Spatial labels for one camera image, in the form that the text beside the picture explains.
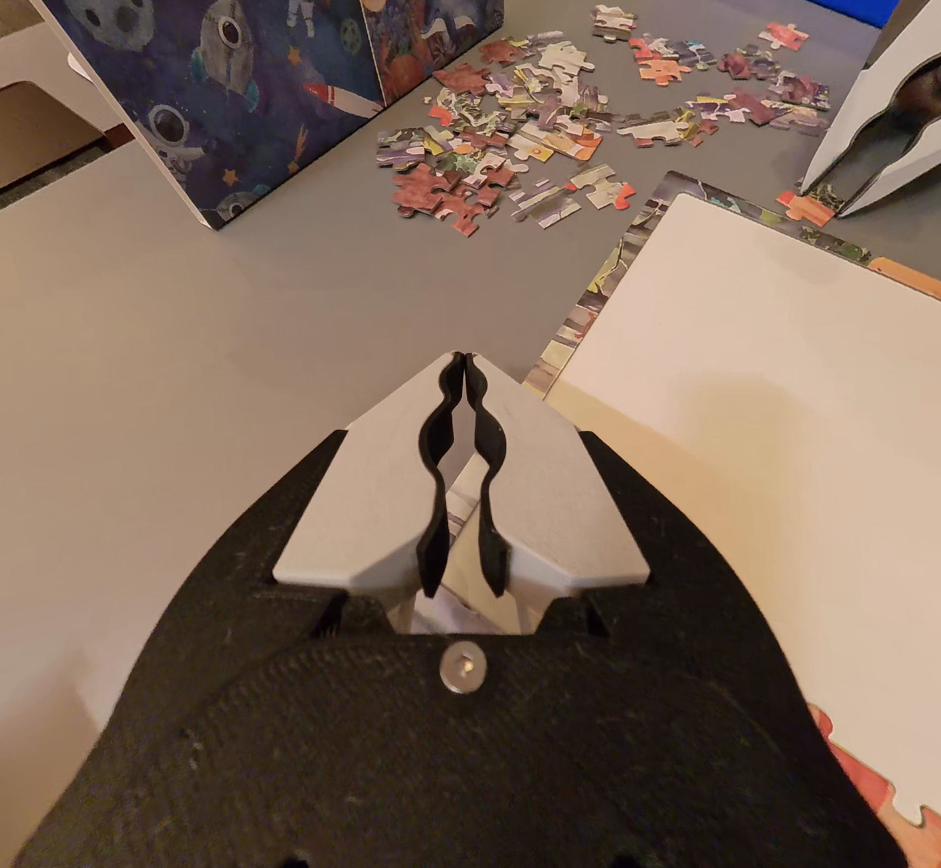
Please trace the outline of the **printed puzzle storage box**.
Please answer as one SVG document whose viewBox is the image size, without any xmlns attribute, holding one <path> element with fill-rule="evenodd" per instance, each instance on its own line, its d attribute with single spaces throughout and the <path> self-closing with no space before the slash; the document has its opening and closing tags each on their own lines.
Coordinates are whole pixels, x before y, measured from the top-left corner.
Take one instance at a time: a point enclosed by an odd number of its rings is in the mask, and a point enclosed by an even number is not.
<svg viewBox="0 0 941 868">
<path fill-rule="evenodd" d="M 494 33 L 504 0 L 39 0 L 219 228 Z"/>
</svg>

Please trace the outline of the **pile of puzzle pieces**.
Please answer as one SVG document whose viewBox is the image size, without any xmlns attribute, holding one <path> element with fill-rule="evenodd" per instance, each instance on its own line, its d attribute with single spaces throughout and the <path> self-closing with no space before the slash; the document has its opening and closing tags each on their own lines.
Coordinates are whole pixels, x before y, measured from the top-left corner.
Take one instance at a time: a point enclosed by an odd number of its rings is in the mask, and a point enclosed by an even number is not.
<svg viewBox="0 0 941 868">
<path fill-rule="evenodd" d="M 727 93 L 697 95 L 674 109 L 618 113 L 594 81 L 594 63 L 560 30 L 491 39 L 480 65 L 437 71 L 441 85 L 424 103 L 432 123 L 379 133 L 376 161 L 393 173 L 399 216 L 428 216 L 471 237 L 478 220 L 503 200 L 517 222 L 546 229 L 582 203 L 598 211 L 629 210 L 635 189 L 604 162 L 594 162 L 605 136 L 638 149 L 697 147 L 720 121 L 821 136 L 831 91 L 810 75 L 787 70 L 780 49 L 798 51 L 807 35 L 793 24 L 769 23 L 762 48 L 747 44 L 715 55 L 699 39 L 637 32 L 638 15 L 618 5 L 590 10 L 592 34 L 629 48 L 643 82 L 681 84 L 693 72 L 726 75 Z"/>
</svg>

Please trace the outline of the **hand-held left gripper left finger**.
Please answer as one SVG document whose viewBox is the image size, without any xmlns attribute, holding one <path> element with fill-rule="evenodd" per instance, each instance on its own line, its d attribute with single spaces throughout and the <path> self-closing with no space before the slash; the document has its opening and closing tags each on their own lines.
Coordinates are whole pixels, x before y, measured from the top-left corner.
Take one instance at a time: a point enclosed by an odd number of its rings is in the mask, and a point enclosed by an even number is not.
<svg viewBox="0 0 941 868">
<path fill-rule="evenodd" d="M 353 421 L 273 570 L 279 584 L 432 596 L 450 549 L 440 470 L 465 356 L 446 353 Z"/>
</svg>

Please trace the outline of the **orange green puzzle piece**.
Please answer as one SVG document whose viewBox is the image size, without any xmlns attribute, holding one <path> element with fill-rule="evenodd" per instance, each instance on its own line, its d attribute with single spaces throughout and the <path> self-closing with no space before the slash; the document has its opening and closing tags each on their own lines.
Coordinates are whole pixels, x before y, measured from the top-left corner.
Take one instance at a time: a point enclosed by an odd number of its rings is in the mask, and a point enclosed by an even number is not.
<svg viewBox="0 0 941 868">
<path fill-rule="evenodd" d="M 846 205 L 833 186 L 823 183 L 800 194 L 793 191 L 782 192 L 775 202 L 785 208 L 785 215 L 795 222 L 807 222 L 815 227 L 825 227 L 838 216 Z"/>
</svg>

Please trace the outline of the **joined orange puzzle pieces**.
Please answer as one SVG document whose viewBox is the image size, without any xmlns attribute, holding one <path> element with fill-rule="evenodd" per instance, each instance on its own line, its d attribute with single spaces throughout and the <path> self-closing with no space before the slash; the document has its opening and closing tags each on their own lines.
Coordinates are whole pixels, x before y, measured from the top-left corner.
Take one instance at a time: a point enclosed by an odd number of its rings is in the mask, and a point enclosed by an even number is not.
<svg viewBox="0 0 941 868">
<path fill-rule="evenodd" d="M 862 763 L 832 740 L 833 722 L 816 704 L 808 710 L 817 729 L 838 760 L 843 772 L 862 795 L 899 845 L 909 866 L 940 866 L 940 815 L 930 807 L 920 807 L 920 820 L 913 822 L 896 808 L 896 787 L 881 774 Z"/>
</svg>

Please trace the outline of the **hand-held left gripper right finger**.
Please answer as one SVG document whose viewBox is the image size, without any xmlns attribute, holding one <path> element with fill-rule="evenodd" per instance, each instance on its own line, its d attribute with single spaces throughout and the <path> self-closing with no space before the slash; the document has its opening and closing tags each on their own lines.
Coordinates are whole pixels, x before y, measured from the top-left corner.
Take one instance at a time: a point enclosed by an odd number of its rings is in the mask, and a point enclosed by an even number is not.
<svg viewBox="0 0 941 868">
<path fill-rule="evenodd" d="M 560 598 L 644 584 L 650 567 L 572 422 L 467 354 L 474 447 L 485 463 L 478 551 L 490 592 L 543 613 Z"/>
</svg>

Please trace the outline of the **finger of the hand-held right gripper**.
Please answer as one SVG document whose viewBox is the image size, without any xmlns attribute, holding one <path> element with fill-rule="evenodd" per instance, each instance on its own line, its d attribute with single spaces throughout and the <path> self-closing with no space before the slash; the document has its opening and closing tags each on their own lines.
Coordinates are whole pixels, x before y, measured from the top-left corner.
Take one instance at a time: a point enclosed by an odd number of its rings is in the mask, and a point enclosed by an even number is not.
<svg viewBox="0 0 941 868">
<path fill-rule="evenodd" d="M 847 218 L 879 203 L 907 187 L 940 164 L 940 126 L 928 124 L 917 134 L 895 131 L 894 145 L 888 139 L 871 144 L 868 160 L 883 164 L 867 174 L 847 197 L 838 214 Z"/>
<path fill-rule="evenodd" d="M 881 36 L 813 157 L 801 194 L 823 183 L 867 174 L 883 163 L 868 160 L 871 144 L 895 131 L 917 134 L 939 123 L 940 0 L 931 0 L 885 51 Z"/>
</svg>

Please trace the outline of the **puzzle frame tray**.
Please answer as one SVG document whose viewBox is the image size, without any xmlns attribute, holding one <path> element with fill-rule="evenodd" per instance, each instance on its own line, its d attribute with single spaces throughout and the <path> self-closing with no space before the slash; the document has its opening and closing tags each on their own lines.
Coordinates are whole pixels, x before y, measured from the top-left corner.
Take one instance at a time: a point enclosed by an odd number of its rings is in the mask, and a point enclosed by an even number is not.
<svg viewBox="0 0 941 868">
<path fill-rule="evenodd" d="M 939 301 L 682 194 L 547 402 L 712 541 L 897 811 L 938 814 Z"/>
</svg>

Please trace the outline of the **white shelf unit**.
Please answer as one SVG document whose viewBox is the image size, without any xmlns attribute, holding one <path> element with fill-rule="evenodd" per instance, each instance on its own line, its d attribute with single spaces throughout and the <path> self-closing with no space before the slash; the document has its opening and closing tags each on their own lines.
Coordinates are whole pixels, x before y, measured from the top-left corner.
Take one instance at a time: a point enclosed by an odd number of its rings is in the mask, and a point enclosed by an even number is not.
<svg viewBox="0 0 941 868">
<path fill-rule="evenodd" d="M 3 209 L 131 140 L 47 25 L 2 39 L 1 73 Z"/>
</svg>

